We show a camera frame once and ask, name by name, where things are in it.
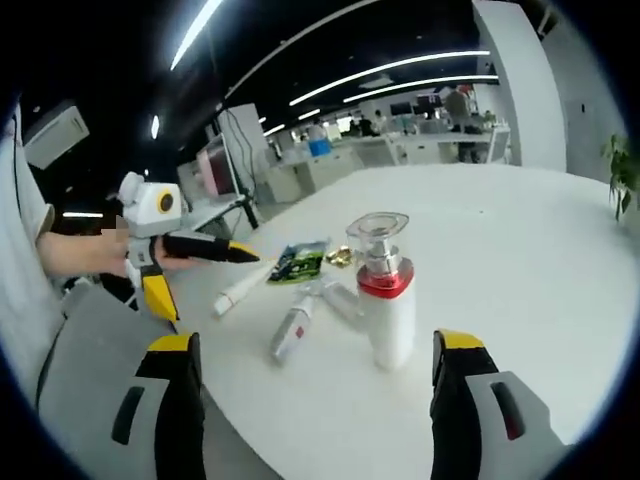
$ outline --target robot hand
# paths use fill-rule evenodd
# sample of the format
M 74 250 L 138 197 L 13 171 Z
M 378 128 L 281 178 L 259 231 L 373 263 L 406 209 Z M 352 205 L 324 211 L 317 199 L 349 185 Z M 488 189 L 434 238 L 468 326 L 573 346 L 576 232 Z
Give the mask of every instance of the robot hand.
M 172 322 L 179 320 L 177 308 L 162 268 L 155 243 L 162 238 L 164 250 L 176 258 L 200 258 L 216 262 L 257 262 L 249 247 L 230 240 L 183 229 L 182 197 L 178 185 L 148 183 L 129 172 L 118 197 L 129 228 L 127 276 L 142 288 L 151 312 Z

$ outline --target white bottle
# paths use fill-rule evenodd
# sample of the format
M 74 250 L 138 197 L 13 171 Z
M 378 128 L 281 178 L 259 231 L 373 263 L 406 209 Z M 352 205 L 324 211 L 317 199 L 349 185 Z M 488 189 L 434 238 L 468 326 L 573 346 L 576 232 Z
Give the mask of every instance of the white bottle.
M 387 371 L 406 363 L 415 337 L 415 271 L 398 247 L 398 235 L 408 222 L 409 217 L 399 213 L 371 213 L 347 229 L 360 243 L 358 296 L 374 361 Z

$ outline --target white sleeve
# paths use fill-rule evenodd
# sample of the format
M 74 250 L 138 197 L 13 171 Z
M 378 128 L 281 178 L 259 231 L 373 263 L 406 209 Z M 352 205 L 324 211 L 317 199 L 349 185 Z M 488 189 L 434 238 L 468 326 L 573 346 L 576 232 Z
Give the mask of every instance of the white sleeve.
M 48 205 L 44 201 L 42 193 L 27 164 L 24 147 L 22 145 L 20 107 L 16 109 L 16 118 L 18 120 L 18 138 L 15 150 L 15 167 L 17 177 L 16 187 L 18 198 L 20 199 L 20 216 L 22 217 L 22 224 L 24 225 L 27 235 L 31 241 L 35 242 L 42 233 L 51 229 L 54 220 L 54 209 L 52 205 Z

